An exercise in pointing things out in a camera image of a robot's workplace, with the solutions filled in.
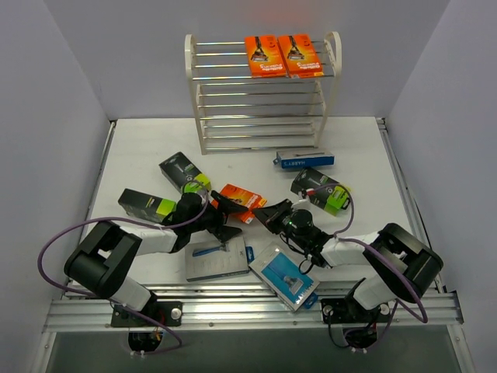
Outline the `orange Gillette Fusion5 razor box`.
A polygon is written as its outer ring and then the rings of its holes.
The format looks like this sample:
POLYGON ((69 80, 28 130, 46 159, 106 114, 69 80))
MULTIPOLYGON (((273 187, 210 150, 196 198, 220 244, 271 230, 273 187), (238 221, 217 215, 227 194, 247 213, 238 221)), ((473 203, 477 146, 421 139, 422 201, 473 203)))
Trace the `orange Gillette Fusion5 razor box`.
POLYGON ((277 37, 287 74, 291 78, 315 78, 324 75, 311 38, 305 34, 277 37))

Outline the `grey Harry's box blue razor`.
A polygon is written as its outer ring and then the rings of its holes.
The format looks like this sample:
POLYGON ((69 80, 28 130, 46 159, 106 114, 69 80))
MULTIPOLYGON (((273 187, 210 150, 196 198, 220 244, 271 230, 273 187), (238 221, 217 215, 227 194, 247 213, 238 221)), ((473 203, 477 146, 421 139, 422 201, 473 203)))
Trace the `grey Harry's box blue razor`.
POLYGON ((235 237, 226 243, 199 242, 185 248, 188 282, 244 275, 249 272, 245 240, 235 237))

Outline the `small orange Gillette razor box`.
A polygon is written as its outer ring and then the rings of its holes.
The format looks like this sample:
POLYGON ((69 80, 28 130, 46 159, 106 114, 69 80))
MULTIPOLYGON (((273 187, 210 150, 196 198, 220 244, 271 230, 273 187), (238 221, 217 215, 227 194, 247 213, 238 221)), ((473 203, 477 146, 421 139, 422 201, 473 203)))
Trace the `small orange Gillette razor box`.
POLYGON ((267 202, 267 199, 265 199, 260 194, 243 189, 230 183, 227 183, 221 189, 219 194, 231 200, 232 202, 244 206, 248 209, 244 212, 229 214, 230 217, 234 217, 247 225, 249 225, 255 218, 252 210, 255 208, 264 207, 267 202))

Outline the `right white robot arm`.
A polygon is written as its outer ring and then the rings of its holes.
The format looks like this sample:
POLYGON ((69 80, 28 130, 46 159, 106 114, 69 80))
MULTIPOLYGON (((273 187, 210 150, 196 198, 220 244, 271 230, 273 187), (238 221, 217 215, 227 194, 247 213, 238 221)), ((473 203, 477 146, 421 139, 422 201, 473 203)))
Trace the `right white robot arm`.
POLYGON ((420 306, 422 296, 443 268, 443 260, 400 225, 388 223, 368 235, 328 234, 313 215, 289 200, 256 208, 255 217, 311 267, 369 265, 373 276, 359 280, 328 317, 337 323, 365 323, 391 301, 420 306))

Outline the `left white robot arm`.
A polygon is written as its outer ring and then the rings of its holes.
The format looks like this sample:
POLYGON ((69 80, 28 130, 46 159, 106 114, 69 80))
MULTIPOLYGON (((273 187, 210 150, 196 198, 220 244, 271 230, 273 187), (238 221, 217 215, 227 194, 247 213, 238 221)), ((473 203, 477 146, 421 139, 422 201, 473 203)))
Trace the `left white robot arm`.
POLYGON ((247 210, 216 191, 184 193, 164 223, 132 228, 100 221, 69 256, 64 273, 97 297, 122 305, 139 326, 159 322, 164 313, 155 293, 128 276, 135 257, 177 253, 202 231, 225 244, 242 233, 227 225, 228 217, 247 210))

